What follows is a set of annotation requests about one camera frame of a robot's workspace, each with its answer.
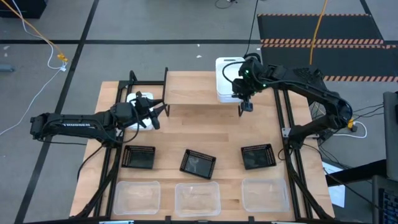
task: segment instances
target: transparent plastic tub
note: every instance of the transparent plastic tub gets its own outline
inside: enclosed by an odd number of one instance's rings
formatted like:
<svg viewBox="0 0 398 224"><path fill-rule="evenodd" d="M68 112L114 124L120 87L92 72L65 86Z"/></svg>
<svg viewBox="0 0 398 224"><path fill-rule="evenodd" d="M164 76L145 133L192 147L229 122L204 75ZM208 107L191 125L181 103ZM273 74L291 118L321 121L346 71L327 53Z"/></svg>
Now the transparent plastic tub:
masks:
<svg viewBox="0 0 398 224"><path fill-rule="evenodd" d="M160 183L120 181L113 212L117 215L154 215L160 206Z"/></svg>
<svg viewBox="0 0 398 224"><path fill-rule="evenodd" d="M216 182L175 186L175 213L179 217L215 216L220 212L220 188Z"/></svg>
<svg viewBox="0 0 398 224"><path fill-rule="evenodd" d="M289 198L284 179L242 181L243 207L248 212L288 212Z"/></svg>

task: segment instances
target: black floor mat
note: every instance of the black floor mat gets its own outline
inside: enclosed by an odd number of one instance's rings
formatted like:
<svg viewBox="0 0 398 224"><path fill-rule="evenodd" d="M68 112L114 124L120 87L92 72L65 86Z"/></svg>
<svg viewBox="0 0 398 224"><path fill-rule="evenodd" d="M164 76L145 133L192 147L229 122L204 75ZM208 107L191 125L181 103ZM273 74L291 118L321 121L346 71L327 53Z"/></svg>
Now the black floor mat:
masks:
<svg viewBox="0 0 398 224"><path fill-rule="evenodd" d="M394 50L381 45L316 45L313 65L321 69L328 81L396 82ZM264 44L261 54L264 64L307 67L310 45Z"/></svg>
<svg viewBox="0 0 398 224"><path fill-rule="evenodd" d="M318 14L259 14L261 39L312 39ZM325 14L318 39L379 39L373 18L367 14Z"/></svg>

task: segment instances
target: wooden shelf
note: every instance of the wooden shelf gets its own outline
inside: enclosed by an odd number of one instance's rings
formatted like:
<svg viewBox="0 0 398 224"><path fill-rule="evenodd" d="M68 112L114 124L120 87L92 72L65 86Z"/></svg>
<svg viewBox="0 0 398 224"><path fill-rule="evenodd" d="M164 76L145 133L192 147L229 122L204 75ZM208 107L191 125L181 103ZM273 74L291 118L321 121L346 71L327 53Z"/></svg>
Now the wooden shelf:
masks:
<svg viewBox="0 0 398 224"><path fill-rule="evenodd" d="M216 72L167 72L165 102L169 105L220 105Z"/></svg>

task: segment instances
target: yellow cable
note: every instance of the yellow cable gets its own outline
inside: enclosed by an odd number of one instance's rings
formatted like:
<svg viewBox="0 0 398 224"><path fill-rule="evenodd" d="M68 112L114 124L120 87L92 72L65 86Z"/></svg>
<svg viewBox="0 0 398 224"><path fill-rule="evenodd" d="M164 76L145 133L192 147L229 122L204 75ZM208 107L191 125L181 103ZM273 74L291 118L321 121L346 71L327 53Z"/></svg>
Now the yellow cable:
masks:
<svg viewBox="0 0 398 224"><path fill-rule="evenodd" d="M44 41L46 41L46 43L54 46L56 50L58 50L58 52L60 53L57 56L61 61L68 62L68 59L65 57L65 55L57 45L55 45L53 42L45 38L32 24L27 22L21 15L19 15L19 13L15 11L5 0L0 0L0 1L2 1L15 15L17 15L20 19L22 19L28 26L30 26L30 28L32 28L39 36L41 36L41 38L43 38Z"/></svg>
<svg viewBox="0 0 398 224"><path fill-rule="evenodd" d="M315 39L317 38L319 25L321 24L321 20L322 20L323 14L325 13L325 9L326 9L326 5L327 4L328 4L328 0L325 0L325 3L323 3L322 12L321 12L321 14L319 16L319 19L318 19L317 28L315 28L315 32L313 33L313 38L312 38L312 43L311 43L311 50L310 50L310 65L312 65L312 52L313 52L313 48L315 46Z"/></svg>

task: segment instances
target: orange striped edge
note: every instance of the orange striped edge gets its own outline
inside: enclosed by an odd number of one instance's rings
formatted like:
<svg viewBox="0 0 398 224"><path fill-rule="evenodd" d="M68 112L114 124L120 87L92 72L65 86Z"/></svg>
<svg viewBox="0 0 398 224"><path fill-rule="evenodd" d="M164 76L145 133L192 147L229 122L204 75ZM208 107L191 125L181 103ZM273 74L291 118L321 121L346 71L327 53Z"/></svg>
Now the orange striped edge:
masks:
<svg viewBox="0 0 398 224"><path fill-rule="evenodd" d="M262 39L263 44L311 44L312 39ZM316 44L349 44L349 45L377 45L383 44L381 39L317 39Z"/></svg>
<svg viewBox="0 0 398 224"><path fill-rule="evenodd" d="M398 77L389 76L389 77L359 77L359 76L328 76L326 75L323 78L323 81L330 82L398 82Z"/></svg>
<svg viewBox="0 0 398 224"><path fill-rule="evenodd" d="M281 44L272 44L275 42L275 39L265 39L263 40L263 45L262 47L300 47L300 48L310 48L311 44L287 44L290 41L290 39L286 39L286 41L280 40L278 41L278 43ZM389 49L392 48L392 45L353 45L353 44L315 44L314 48L334 48L334 49L348 49L348 48L356 48L356 49Z"/></svg>
<svg viewBox="0 0 398 224"><path fill-rule="evenodd" d="M260 16L319 16L319 14L292 14L292 13L267 13L257 14ZM323 16L369 16L368 14L324 14Z"/></svg>

